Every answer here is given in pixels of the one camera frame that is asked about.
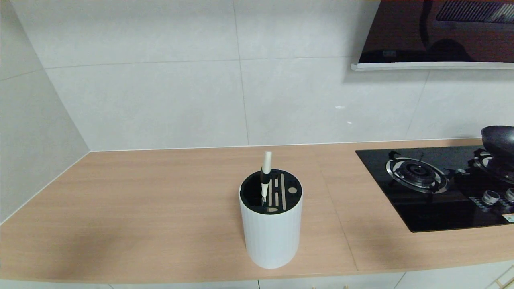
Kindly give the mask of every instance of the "tiled wall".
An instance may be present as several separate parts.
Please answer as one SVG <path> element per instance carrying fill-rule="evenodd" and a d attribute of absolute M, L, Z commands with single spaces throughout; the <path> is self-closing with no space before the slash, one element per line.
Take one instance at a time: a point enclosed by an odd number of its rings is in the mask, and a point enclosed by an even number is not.
<path fill-rule="evenodd" d="M 514 71 L 350 71 L 367 0 L 17 0 L 92 150 L 478 137 Z"/>
<path fill-rule="evenodd" d="M 0 2 L 1 223 L 89 149 L 11 3 Z"/>

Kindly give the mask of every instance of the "white cabinet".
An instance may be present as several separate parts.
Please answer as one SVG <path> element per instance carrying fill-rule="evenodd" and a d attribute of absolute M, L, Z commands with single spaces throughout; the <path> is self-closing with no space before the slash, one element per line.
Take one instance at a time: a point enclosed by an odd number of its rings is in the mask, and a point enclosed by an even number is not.
<path fill-rule="evenodd" d="M 393 289 L 401 273 L 259 280 L 260 289 Z"/>
<path fill-rule="evenodd" d="M 506 272 L 511 261 L 407 272 L 395 289 L 485 289 Z"/>
<path fill-rule="evenodd" d="M 514 289 L 514 265 L 499 275 L 487 289 Z"/>
<path fill-rule="evenodd" d="M 111 284 L 113 289 L 259 289 L 257 280 L 174 283 L 174 284 Z"/>
<path fill-rule="evenodd" d="M 107 284 L 50 283 L 0 280 L 2 289 L 111 289 Z"/>

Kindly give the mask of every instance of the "kitchen counter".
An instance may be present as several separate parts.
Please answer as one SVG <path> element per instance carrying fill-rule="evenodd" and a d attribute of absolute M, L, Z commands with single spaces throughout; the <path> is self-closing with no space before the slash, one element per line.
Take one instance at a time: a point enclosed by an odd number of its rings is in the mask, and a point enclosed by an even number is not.
<path fill-rule="evenodd" d="M 411 233 L 356 149 L 479 145 L 479 139 L 91 152 L 2 225 L 1 278 L 173 283 L 355 275 L 512 259 L 514 226 Z M 304 189 L 287 265 L 245 250 L 237 190 L 260 168 Z"/>

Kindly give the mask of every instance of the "gas stove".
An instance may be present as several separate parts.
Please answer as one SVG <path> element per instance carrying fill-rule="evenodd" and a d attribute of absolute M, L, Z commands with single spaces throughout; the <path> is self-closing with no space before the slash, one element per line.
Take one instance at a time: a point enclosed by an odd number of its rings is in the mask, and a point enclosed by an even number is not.
<path fill-rule="evenodd" d="M 514 223 L 514 168 L 483 147 L 356 153 L 412 232 Z"/>

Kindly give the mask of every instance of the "black wok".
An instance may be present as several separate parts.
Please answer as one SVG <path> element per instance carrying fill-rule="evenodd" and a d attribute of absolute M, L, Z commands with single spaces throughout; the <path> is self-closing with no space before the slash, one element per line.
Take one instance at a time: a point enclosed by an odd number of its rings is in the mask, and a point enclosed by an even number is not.
<path fill-rule="evenodd" d="M 491 156 L 514 167 L 514 127 L 493 125 L 483 128 L 482 143 Z"/>

